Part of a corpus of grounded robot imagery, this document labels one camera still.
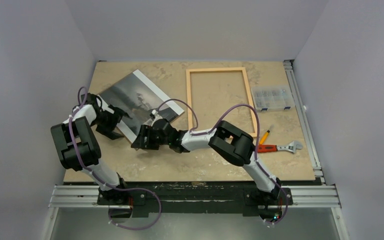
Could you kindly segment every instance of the black and white photograph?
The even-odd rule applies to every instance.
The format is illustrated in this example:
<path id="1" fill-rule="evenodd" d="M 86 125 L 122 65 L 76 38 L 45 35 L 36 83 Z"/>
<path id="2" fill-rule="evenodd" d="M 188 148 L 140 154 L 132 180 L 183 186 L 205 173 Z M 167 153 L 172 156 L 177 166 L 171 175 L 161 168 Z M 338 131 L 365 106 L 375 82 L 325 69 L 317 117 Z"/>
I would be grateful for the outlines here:
<path id="1" fill-rule="evenodd" d="M 151 112 L 170 99 L 139 70 L 130 73 L 99 96 L 108 105 L 124 110 L 132 118 L 123 117 L 117 125 L 131 143 L 138 136 L 142 124 L 151 124 Z M 158 114 L 171 122 L 183 112 L 174 101 L 169 101 L 159 109 Z"/>

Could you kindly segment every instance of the wrench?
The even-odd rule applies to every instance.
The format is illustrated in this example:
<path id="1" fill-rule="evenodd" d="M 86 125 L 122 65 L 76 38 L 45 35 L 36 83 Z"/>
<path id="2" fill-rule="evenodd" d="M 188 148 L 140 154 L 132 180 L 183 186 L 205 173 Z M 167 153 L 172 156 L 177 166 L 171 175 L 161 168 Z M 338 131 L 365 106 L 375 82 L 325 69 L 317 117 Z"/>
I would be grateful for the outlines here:
<path id="1" fill-rule="evenodd" d="M 268 153 L 268 152 L 277 152 L 277 151 L 288 151 L 295 153 L 297 149 L 302 149 L 303 145 L 299 141 L 292 141 L 288 145 L 278 146 L 278 145 L 258 145 L 258 153 Z"/>

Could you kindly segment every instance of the yellow screwdriver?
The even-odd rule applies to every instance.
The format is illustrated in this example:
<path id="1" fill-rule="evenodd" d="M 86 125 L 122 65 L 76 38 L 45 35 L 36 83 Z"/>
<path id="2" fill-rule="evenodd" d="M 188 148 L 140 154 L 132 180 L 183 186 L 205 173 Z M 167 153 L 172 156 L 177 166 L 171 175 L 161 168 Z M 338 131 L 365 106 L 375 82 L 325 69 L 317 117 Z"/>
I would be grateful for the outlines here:
<path id="1" fill-rule="evenodd" d="M 270 133 L 270 131 L 273 129 L 274 126 L 275 126 L 275 125 L 272 124 L 272 125 L 268 128 L 268 130 L 264 133 L 264 135 L 262 136 L 261 140 L 259 141 L 258 145 L 262 145 L 262 144 L 264 143 L 264 141 L 265 141 L 266 138 L 269 136 L 269 133 Z"/>

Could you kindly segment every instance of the wooden picture frame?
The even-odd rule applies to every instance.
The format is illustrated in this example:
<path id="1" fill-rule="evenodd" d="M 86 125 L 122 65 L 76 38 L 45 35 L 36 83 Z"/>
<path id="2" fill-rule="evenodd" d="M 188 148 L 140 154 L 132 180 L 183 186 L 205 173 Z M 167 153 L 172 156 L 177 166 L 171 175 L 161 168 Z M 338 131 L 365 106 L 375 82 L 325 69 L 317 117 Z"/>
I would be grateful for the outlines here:
<path id="1" fill-rule="evenodd" d="M 191 89 L 191 74 L 199 74 L 199 73 L 234 73 L 241 72 L 243 83 L 245 85 L 246 98 L 248 100 L 248 104 L 254 108 L 253 98 L 251 95 L 250 84 L 248 82 L 247 70 L 245 67 L 217 67 L 217 68 L 196 68 L 196 69 L 186 69 L 186 95 L 187 95 L 187 104 L 193 108 L 192 106 L 192 89 Z M 254 115 L 254 112 L 250 109 L 252 126 L 254 128 L 254 132 L 248 132 L 251 137 L 257 137 L 257 119 Z M 187 125 L 188 128 L 191 129 L 194 126 L 194 116 L 192 111 L 187 109 Z"/>

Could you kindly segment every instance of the wooden table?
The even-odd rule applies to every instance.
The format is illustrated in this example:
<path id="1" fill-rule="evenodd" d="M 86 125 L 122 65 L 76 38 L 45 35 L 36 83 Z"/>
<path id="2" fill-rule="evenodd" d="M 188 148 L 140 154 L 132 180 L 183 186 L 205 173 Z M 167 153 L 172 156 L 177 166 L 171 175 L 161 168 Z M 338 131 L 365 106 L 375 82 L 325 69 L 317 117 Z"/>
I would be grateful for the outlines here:
<path id="1" fill-rule="evenodd" d="M 186 101 L 186 69 L 245 67 L 249 85 L 288 85 L 282 62 L 98 62 L 95 67 L 89 92 L 99 94 L 103 90 L 136 69 L 144 73 L 170 98 Z M 218 102 L 221 109 L 231 107 L 229 102 Z M 186 106 L 179 104 L 185 112 L 172 125 L 177 129 L 188 129 Z M 295 154 L 285 151 L 260 153 L 261 159 L 283 181 L 314 180 L 309 151 L 295 108 L 289 111 L 260 112 L 258 114 L 261 134 L 274 124 L 266 144 L 285 145 L 300 141 L 304 148 Z M 109 140 L 95 132 L 102 159 L 126 181 L 247 181 L 251 180 L 242 167 L 229 164 L 214 150 L 200 149 L 190 153 L 176 153 L 163 146 L 158 151 L 134 150 L 124 139 Z M 84 173 L 67 170 L 65 182 L 91 182 Z"/>

